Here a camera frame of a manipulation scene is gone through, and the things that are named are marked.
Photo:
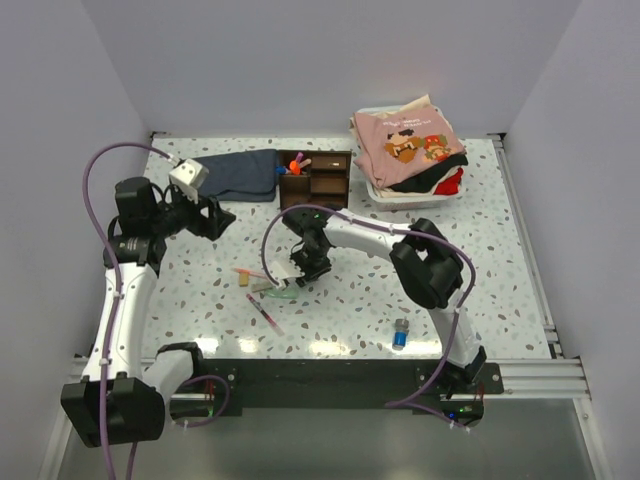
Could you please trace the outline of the orange gel pen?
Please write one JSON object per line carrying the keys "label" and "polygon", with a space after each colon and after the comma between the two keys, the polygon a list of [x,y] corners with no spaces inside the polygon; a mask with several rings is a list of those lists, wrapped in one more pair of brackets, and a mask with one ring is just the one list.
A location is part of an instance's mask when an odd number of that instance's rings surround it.
{"label": "orange gel pen", "polygon": [[243,268],[233,268],[232,270],[234,272],[239,273],[239,274],[246,274],[246,275],[248,275],[250,277],[267,279],[267,275],[265,273],[263,273],[263,272],[249,270],[249,269],[243,269]]}

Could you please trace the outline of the dark red gel pen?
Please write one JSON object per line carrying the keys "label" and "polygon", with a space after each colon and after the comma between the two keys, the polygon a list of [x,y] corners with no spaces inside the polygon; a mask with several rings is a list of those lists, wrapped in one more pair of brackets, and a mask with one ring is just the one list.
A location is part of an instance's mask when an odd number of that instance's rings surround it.
{"label": "dark red gel pen", "polygon": [[279,325],[275,322],[275,320],[266,312],[266,310],[262,307],[262,305],[256,300],[251,294],[247,293],[246,299],[251,303],[251,305],[258,311],[258,313],[268,322],[270,327],[279,335],[283,336],[284,332],[279,327]]}

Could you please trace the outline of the black orange highlighter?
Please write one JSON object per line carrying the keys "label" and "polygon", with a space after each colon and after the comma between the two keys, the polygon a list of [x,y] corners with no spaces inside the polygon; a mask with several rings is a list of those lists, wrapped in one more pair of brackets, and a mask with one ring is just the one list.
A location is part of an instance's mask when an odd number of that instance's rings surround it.
{"label": "black orange highlighter", "polygon": [[301,167],[299,162],[296,160],[292,160],[287,167],[287,172],[292,175],[300,175]]}

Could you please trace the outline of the blue grey pencil sharpener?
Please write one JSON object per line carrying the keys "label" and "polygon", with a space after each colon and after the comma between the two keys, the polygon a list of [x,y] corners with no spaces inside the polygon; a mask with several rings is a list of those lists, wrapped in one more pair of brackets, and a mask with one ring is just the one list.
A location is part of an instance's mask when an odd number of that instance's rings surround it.
{"label": "blue grey pencil sharpener", "polygon": [[395,331],[392,341],[394,350],[403,350],[407,344],[409,334],[409,321],[407,319],[397,319],[395,321]]}

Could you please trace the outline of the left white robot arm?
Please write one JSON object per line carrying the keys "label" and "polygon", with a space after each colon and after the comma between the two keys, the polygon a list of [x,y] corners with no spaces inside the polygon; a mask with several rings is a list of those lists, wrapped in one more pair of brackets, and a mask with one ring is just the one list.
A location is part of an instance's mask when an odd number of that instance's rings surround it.
{"label": "left white robot arm", "polygon": [[105,299],[93,350],[79,381],[64,385],[61,406],[89,448],[156,440],[171,396],[200,390],[207,380],[194,342],[161,347],[142,364],[142,337],[169,237],[182,231],[215,241],[235,222],[213,196],[190,199],[179,187],[133,177],[115,187],[117,216],[104,237]]}

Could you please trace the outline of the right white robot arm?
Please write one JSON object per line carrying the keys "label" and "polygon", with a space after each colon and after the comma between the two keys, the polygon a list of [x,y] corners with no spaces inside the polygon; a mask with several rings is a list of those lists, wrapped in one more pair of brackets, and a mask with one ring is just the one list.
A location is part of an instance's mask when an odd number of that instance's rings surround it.
{"label": "right white robot arm", "polygon": [[329,273],[329,251],[337,248],[390,262],[404,293],[427,310],[436,327],[448,386],[466,393],[480,382],[487,356],[465,311],[476,270],[433,222],[394,225],[347,209],[299,205],[282,212],[282,223],[300,239],[300,248],[290,254],[293,271],[284,275],[287,282],[302,287]]}

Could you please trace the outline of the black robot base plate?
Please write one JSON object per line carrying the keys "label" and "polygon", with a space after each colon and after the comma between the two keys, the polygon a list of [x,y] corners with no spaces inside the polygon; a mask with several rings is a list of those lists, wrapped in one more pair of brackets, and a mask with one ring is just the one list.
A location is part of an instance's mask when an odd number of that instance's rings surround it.
{"label": "black robot base plate", "polygon": [[499,366],[479,358],[468,367],[436,360],[227,360],[200,363],[215,383],[216,414],[245,408],[409,408],[472,425],[484,396],[504,392]]}

